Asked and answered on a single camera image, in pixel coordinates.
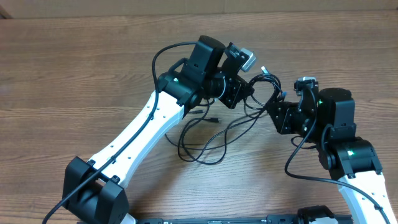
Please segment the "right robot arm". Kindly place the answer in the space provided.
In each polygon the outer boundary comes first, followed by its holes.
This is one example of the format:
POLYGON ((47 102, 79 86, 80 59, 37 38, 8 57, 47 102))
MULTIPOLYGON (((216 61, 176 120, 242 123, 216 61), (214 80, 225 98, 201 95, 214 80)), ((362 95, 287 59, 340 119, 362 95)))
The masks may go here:
POLYGON ((343 88, 302 88, 298 103, 278 101, 267 112, 280 134, 298 134, 314 143, 329 179, 336 184, 355 223, 396 223, 382 165, 373 145, 356 135, 355 102, 343 88))

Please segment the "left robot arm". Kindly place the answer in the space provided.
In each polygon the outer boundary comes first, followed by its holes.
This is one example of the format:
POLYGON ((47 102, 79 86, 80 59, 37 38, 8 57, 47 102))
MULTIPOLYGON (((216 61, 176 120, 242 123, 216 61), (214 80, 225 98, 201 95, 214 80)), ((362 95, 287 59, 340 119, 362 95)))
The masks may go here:
POLYGON ((135 223, 126 189, 140 163, 203 100, 214 98, 232 109, 251 94, 238 73, 255 61, 248 49, 199 37, 188 58, 154 75, 154 92, 119 136, 89 160, 76 157, 67 165, 59 206, 85 223, 135 223))

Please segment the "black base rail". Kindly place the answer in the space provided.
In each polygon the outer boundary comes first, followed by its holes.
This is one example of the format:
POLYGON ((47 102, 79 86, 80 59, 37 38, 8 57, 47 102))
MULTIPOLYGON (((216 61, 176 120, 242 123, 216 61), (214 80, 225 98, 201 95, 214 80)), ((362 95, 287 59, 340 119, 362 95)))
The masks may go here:
POLYGON ((326 205, 304 207, 296 214, 246 218, 138 219, 137 224, 353 224, 351 215, 334 214, 326 205))

